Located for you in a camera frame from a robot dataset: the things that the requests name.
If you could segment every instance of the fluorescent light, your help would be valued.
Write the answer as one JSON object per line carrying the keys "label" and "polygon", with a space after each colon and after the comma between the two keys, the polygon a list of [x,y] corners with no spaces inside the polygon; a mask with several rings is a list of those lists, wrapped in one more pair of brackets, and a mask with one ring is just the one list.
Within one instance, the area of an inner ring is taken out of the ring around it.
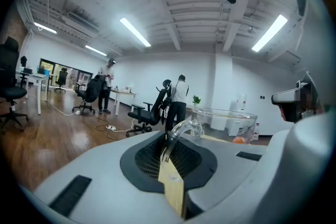
{"label": "fluorescent light", "polygon": [[96,50],[96,49],[94,49],[94,48],[92,48],[92,47],[90,47],[90,46],[88,46],[88,45],[86,45],[85,47],[88,48],[88,49],[90,49],[90,50],[93,50],[93,51],[95,51],[95,52],[97,52],[97,53],[99,53],[99,54],[101,54],[101,55],[107,56],[107,54],[105,54],[104,52],[101,52],[101,51],[99,51],[99,50]]}
{"label": "fluorescent light", "polygon": [[50,31],[50,32],[52,32],[54,34],[57,34],[57,32],[55,30],[52,30],[52,29],[50,29],[50,28],[48,28],[48,27],[46,27],[44,25],[41,25],[41,24],[38,24],[38,23],[34,23],[34,25],[36,25],[37,27],[43,28],[43,29],[45,29],[47,31]]}
{"label": "fluorescent light", "polygon": [[267,30],[267,32],[262,36],[262,38],[253,46],[252,50],[256,52],[260,51],[264,45],[266,45],[267,42],[270,41],[272,37],[275,36],[278,31],[280,31],[280,29],[282,29],[287,21],[288,20],[286,18],[284,18],[282,15],[279,15],[275,22]]}
{"label": "fluorescent light", "polygon": [[136,30],[133,25],[131,25],[131,23],[126,18],[120,19],[120,22],[124,24],[129,29],[129,31],[131,31],[146,47],[151,46],[149,42],[139,33],[138,30]]}

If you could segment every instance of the white shirt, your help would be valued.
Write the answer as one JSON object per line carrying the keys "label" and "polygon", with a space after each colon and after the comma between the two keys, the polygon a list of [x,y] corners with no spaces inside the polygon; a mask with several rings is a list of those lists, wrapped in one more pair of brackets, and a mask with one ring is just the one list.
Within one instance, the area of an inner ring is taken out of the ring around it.
{"label": "white shirt", "polygon": [[189,85],[184,81],[179,80],[177,83],[172,84],[172,102],[186,103]]}
{"label": "white shirt", "polygon": [[[114,69],[113,67],[108,68],[107,66],[102,66],[100,67],[98,74],[104,75],[104,76],[108,76],[108,75],[114,76]],[[105,80],[106,80],[107,87],[112,87],[112,79],[106,77]]]}

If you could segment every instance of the orange object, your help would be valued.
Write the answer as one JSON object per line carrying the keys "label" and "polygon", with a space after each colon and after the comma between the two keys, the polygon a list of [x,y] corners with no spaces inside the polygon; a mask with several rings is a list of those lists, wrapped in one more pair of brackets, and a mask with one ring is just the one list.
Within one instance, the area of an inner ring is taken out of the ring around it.
{"label": "orange object", "polygon": [[245,144],[245,139],[243,137],[237,136],[235,139],[233,139],[232,143]]}

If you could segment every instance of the cable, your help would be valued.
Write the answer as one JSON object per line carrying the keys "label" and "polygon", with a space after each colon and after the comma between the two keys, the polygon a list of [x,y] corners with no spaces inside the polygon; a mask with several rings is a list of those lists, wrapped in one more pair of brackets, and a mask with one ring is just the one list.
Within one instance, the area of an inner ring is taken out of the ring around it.
{"label": "cable", "polygon": [[[62,111],[60,111],[58,108],[56,108],[54,105],[52,105],[48,100],[45,100],[47,103],[49,103],[54,109],[56,109],[58,112],[60,112],[60,113],[62,113],[64,116],[72,116],[72,115],[75,115],[76,113],[73,113],[73,114],[69,114],[69,115],[67,115],[67,114],[65,114],[65,113],[63,113]],[[104,119],[101,119],[101,118],[99,118],[99,117],[97,117],[97,116],[95,116],[98,120],[101,120],[101,121],[105,121],[106,123],[107,123],[107,125],[105,124],[105,125],[98,125],[98,126],[96,126],[96,128],[95,128],[95,130],[96,131],[98,131],[98,132],[104,132],[104,131],[107,131],[108,132],[108,130],[106,129],[106,126],[110,126],[110,123],[107,121],[107,120],[104,120]],[[115,132],[115,133],[119,133],[119,132],[127,132],[127,131],[129,131],[129,130],[131,130],[131,129],[133,129],[133,127],[134,127],[134,124],[133,124],[133,121],[134,121],[135,119],[133,119],[132,120],[132,125],[131,125],[131,127],[129,128],[129,129],[127,129],[126,131],[115,131],[115,130],[112,130],[112,129],[110,129],[110,131],[113,131],[113,132]],[[99,130],[98,128],[99,127],[104,127],[104,130]],[[111,139],[111,140],[115,140],[115,141],[118,141],[118,139],[113,139],[113,138],[110,138],[109,137],[109,134],[107,133],[107,136],[106,136],[108,139]]]}
{"label": "cable", "polygon": [[118,132],[127,132],[127,131],[129,131],[129,130],[131,130],[131,129],[133,129],[133,126],[134,126],[134,124],[133,124],[133,121],[134,121],[135,119],[133,119],[132,120],[132,125],[131,125],[131,127],[129,128],[129,129],[127,129],[126,131],[115,131],[115,130],[111,130],[111,131],[113,131],[113,132],[115,132],[115,133],[118,133]]}
{"label": "cable", "polygon": [[58,112],[60,112],[60,113],[62,113],[64,116],[72,116],[72,115],[75,115],[76,113],[73,113],[73,114],[69,114],[69,115],[67,115],[67,114],[65,114],[65,113],[63,113],[62,111],[60,111],[58,108],[56,108],[56,107],[54,107],[54,105],[53,104],[51,104],[48,100],[45,100],[47,103],[49,103],[54,109],[56,109]]}

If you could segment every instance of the wooden floor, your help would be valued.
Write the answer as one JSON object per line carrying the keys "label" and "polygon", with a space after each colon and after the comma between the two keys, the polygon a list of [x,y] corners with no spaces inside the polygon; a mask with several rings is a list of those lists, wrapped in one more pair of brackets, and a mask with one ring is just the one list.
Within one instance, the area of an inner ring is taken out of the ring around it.
{"label": "wooden floor", "polygon": [[[29,122],[25,118],[19,119],[24,132],[20,132],[14,122],[9,122],[5,135],[0,135],[2,151],[14,175],[20,184],[31,191],[87,150],[126,138],[123,132],[107,131],[106,125],[114,125],[117,130],[127,130],[131,126],[132,119],[127,116],[130,108],[120,105],[119,116],[115,116],[113,100],[109,103],[110,115],[98,115],[98,100],[92,104],[96,109],[95,115],[87,111],[85,115],[64,116],[45,101],[41,101],[41,115],[38,115],[35,96],[36,87],[31,87],[28,100],[16,100],[16,111],[27,113],[30,118]],[[54,93],[51,90],[48,101],[65,114],[71,114],[72,107],[78,106],[81,98],[74,92]],[[8,113],[8,110],[8,103],[0,104],[0,114]],[[164,130],[164,126],[159,123],[153,130]],[[254,144],[267,145],[268,142],[269,138],[260,139]]]}

